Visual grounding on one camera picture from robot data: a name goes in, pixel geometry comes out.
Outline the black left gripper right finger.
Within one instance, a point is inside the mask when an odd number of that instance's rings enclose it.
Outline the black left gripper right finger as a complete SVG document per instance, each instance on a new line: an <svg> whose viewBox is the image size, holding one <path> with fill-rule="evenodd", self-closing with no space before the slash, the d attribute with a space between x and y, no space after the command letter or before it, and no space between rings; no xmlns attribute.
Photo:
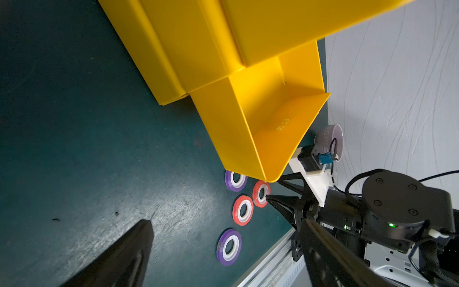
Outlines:
<svg viewBox="0 0 459 287"><path fill-rule="evenodd" d="M301 224L299 239L314 287L390 287L328 231L312 220Z"/></svg>

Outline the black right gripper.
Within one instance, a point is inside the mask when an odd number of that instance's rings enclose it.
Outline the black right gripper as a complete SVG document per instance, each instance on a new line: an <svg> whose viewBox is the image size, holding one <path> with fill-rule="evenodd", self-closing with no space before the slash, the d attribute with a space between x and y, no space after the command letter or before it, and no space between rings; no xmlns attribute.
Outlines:
<svg viewBox="0 0 459 287"><path fill-rule="evenodd" d="M348 248L366 246L366 240L361 237L362 213L347 200L344 193L328 190L325 204L321 207L311 185L301 173L282 175L277 183L301 196L267 196L267 202L279 211L295 230L300 229L303 218L311 219Z"/></svg>

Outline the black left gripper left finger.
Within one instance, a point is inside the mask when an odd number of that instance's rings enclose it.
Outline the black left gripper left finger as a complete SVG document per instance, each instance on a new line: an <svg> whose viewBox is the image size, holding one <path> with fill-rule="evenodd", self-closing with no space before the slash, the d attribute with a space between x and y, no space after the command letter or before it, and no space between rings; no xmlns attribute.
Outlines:
<svg viewBox="0 0 459 287"><path fill-rule="evenodd" d="M63 287L141 287L154 240L150 220L140 220Z"/></svg>

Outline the yellow plastic drawer cabinet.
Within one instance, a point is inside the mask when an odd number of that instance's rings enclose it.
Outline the yellow plastic drawer cabinet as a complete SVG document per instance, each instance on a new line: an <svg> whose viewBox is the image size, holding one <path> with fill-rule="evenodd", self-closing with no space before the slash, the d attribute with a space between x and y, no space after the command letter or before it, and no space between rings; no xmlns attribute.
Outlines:
<svg viewBox="0 0 459 287"><path fill-rule="evenodd" d="M403 1L101 1L160 105L190 96L228 171L276 182L329 98L317 41Z"/></svg>

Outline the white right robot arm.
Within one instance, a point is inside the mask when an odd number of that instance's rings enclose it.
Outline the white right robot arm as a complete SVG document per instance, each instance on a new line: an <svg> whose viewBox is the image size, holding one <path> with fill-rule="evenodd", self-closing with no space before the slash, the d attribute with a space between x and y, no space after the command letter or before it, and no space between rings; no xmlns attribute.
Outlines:
<svg viewBox="0 0 459 287"><path fill-rule="evenodd" d="M388 287L390 282L365 264L368 243L412 257L413 270L433 287L456 287L459 264L442 256L448 245L459 245L459 213L448 192L428 187L402 173L374 169L354 177L363 180L360 194L331 190L320 205L307 185L295 185L300 173L283 175L279 183L294 196L268 195L296 231L294 259L306 262L315 287Z"/></svg>

